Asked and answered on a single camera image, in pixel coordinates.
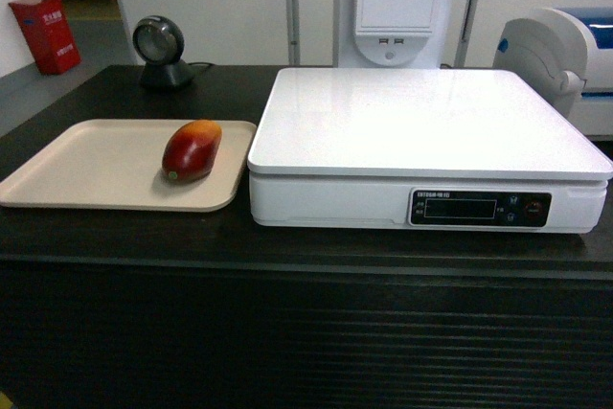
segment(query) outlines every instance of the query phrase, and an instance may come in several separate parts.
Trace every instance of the digital scale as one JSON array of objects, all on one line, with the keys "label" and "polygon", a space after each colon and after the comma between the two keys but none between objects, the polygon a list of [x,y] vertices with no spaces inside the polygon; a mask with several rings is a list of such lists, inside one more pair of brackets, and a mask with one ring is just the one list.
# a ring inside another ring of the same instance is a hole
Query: digital scale
[{"label": "digital scale", "polygon": [[283,69],[248,154],[262,225],[586,233],[613,164],[516,74]]}]

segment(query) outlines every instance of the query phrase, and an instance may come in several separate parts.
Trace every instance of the plastic tray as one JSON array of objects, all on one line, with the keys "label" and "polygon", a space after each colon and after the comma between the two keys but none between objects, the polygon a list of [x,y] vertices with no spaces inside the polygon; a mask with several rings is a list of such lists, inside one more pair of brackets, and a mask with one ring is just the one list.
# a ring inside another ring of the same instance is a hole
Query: plastic tray
[{"label": "plastic tray", "polygon": [[211,173],[187,184],[162,175],[164,148],[189,120],[90,120],[71,126],[0,183],[11,207],[210,212],[232,201],[256,126],[223,130]]}]

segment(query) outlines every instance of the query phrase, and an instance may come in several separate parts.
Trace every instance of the red box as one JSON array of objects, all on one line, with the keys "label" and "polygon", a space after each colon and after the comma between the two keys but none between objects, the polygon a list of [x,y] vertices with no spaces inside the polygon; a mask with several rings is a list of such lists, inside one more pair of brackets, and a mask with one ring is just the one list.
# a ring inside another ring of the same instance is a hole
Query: red box
[{"label": "red box", "polygon": [[9,5],[41,74],[62,74],[80,63],[61,0],[17,0]]}]

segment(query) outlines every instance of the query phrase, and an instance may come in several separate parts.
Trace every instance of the white machine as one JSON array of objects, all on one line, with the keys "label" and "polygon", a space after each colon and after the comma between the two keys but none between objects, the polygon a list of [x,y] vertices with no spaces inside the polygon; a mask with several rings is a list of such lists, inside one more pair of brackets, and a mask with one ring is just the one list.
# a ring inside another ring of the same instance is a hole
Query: white machine
[{"label": "white machine", "polygon": [[519,75],[586,136],[613,137],[613,9],[535,9],[514,19],[493,67]]},{"label": "white machine", "polygon": [[335,67],[441,66],[451,0],[334,0]]},{"label": "white machine", "polygon": [[517,75],[291,68],[248,154],[263,225],[585,233],[613,165]]}]

